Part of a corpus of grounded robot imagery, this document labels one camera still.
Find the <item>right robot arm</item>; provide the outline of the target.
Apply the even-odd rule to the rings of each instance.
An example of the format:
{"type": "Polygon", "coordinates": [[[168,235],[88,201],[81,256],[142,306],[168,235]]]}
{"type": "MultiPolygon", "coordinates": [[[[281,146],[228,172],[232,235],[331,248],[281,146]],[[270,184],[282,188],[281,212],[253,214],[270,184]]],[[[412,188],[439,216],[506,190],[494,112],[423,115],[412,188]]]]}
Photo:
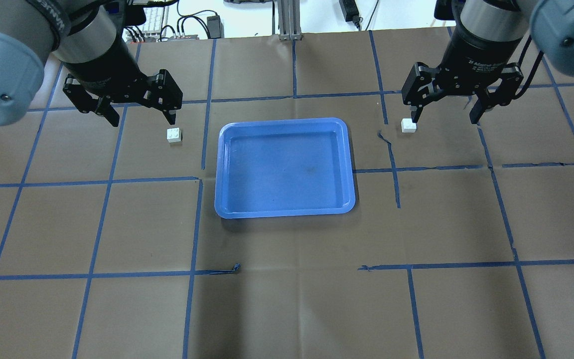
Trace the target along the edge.
{"type": "Polygon", "coordinates": [[[428,104],[476,96],[472,124],[524,95],[544,57],[574,77],[574,0],[438,0],[433,15],[456,23],[440,64],[415,63],[402,88],[412,132],[428,104]]]}

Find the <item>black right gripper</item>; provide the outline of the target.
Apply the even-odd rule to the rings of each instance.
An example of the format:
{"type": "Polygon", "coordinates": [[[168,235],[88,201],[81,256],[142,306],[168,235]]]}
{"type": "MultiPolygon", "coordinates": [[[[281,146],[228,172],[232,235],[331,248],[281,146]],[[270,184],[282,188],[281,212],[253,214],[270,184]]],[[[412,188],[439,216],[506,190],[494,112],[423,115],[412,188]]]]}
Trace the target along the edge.
{"type": "Polygon", "coordinates": [[[524,79],[518,63],[507,64],[516,47],[515,39],[490,41],[457,23],[439,66],[414,63],[402,86],[403,104],[410,107],[412,123],[419,122],[424,107],[444,96],[476,91],[477,100],[469,112],[474,125],[496,105],[510,104],[524,79]],[[499,86],[489,92],[487,87],[498,79],[499,86]]]}

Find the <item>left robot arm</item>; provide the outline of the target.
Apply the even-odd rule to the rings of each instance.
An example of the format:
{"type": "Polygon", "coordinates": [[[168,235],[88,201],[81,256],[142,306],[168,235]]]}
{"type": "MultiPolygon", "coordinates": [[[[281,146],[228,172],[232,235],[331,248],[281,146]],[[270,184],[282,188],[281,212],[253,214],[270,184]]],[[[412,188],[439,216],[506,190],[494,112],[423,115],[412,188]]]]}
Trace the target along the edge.
{"type": "Polygon", "coordinates": [[[0,126],[30,108],[55,55],[68,70],[62,91],[77,111],[118,127],[114,104],[161,111],[174,125],[183,93],[168,70],[141,72],[123,40],[145,21],[131,0],[0,0],[0,126]]]}

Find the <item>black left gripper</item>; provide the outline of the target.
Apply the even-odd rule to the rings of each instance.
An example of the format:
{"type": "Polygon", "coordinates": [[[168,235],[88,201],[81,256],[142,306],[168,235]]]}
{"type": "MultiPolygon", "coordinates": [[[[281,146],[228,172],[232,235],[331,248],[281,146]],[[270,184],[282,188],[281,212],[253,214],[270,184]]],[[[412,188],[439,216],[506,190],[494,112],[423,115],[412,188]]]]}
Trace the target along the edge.
{"type": "Polygon", "coordinates": [[[184,94],[171,73],[160,69],[145,75],[125,45],[112,45],[105,54],[86,63],[64,63],[67,75],[62,91],[78,112],[94,113],[118,127],[120,116],[112,103],[134,102],[162,112],[175,125],[184,94]]]}

